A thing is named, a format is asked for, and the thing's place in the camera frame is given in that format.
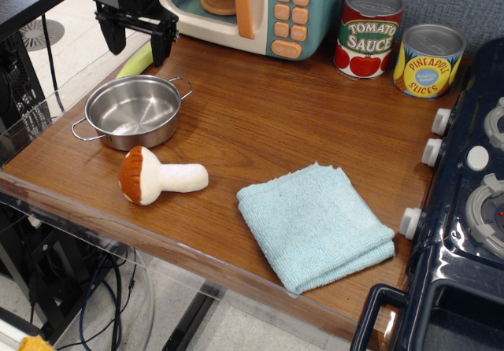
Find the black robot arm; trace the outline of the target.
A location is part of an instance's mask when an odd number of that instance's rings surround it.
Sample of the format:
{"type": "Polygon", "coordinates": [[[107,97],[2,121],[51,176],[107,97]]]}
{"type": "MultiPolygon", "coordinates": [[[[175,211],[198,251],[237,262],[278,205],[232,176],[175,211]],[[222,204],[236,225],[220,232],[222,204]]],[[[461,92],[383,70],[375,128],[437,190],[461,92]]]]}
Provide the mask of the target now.
{"type": "Polygon", "coordinates": [[[118,55],[126,46],[128,29],[150,35],[153,64],[160,67],[179,38],[178,16],[160,0],[93,0],[98,21],[109,51],[118,55]]]}

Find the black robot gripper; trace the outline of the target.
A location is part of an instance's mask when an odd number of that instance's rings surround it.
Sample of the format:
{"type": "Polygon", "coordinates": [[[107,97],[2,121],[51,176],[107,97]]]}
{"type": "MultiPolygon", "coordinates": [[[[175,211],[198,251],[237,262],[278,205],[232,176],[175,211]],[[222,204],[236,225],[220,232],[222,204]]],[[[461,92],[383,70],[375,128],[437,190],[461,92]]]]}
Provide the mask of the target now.
{"type": "Polygon", "coordinates": [[[165,9],[160,0],[93,0],[95,16],[109,51],[118,55],[126,46],[125,30],[151,34],[154,67],[161,67],[178,41],[178,17],[165,9]]]}

